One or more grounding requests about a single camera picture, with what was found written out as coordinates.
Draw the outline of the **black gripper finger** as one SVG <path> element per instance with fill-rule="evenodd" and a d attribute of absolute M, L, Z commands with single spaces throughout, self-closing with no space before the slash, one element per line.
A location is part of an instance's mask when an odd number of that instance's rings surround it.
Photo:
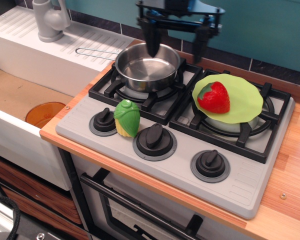
<path fill-rule="evenodd" d="M 193 62 L 199 63 L 207 51 L 209 39 L 211 37 L 211 27 L 201 25 L 194 30 L 195 37 L 192 42 Z"/>
<path fill-rule="evenodd" d="M 147 52 L 152 58 L 154 58 L 157 55 L 160 48 L 160 28 L 162 28 L 162 23 L 163 21 L 161 19 L 138 19 L 138 24 L 142 29 L 143 36 L 145 39 Z"/>

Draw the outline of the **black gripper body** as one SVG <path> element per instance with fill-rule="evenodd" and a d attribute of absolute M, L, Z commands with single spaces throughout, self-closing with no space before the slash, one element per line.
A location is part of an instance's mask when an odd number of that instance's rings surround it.
<path fill-rule="evenodd" d="M 200 0 L 140 0 L 137 24 L 145 32 L 167 29 L 194 33 L 207 28 L 211 34 L 219 34 L 221 15 L 226 11 Z"/>

